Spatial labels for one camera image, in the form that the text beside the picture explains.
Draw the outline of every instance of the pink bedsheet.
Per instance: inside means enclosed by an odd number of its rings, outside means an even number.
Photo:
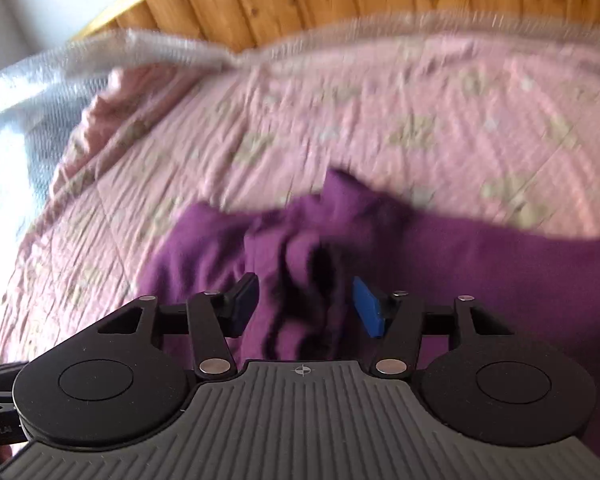
[[[600,237],[600,50],[438,34],[220,74],[115,71],[20,248],[1,360],[36,357],[133,298],[190,202],[282,206],[329,166],[445,214]]]

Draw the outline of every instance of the shiny plastic sheet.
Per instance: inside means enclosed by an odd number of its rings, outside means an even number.
[[[600,31],[555,20],[493,14],[391,14],[299,34],[239,56],[225,48],[152,32],[117,30],[23,60],[0,72],[0,298],[18,240],[42,209],[54,168],[80,114],[110,70],[151,62],[205,64],[217,70],[310,54],[326,46],[445,31],[505,34],[596,44]]]

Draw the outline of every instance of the black disc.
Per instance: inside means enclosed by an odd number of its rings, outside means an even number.
[[[52,444],[102,447],[166,422],[188,391],[184,371],[151,345],[69,339],[27,365],[13,400],[27,432]]]
[[[579,364],[517,336],[481,336],[440,356],[421,390],[439,420],[498,446],[542,446],[577,434],[596,399]]]

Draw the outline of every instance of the metal pin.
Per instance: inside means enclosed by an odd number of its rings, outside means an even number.
[[[396,375],[407,371],[407,364],[400,359],[382,359],[376,363],[376,370],[381,374]]]
[[[228,372],[231,368],[229,361],[224,359],[206,359],[200,363],[200,371],[209,375],[218,375]]]

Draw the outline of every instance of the purple garment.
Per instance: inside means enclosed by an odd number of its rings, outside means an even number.
[[[600,456],[600,240],[557,240],[441,218],[330,171],[320,195],[284,210],[222,214],[200,203],[143,269],[162,304],[260,279],[260,303],[230,345],[246,359],[366,358],[352,277],[428,303],[471,294],[517,332],[545,340],[593,376],[598,403],[584,441]]]

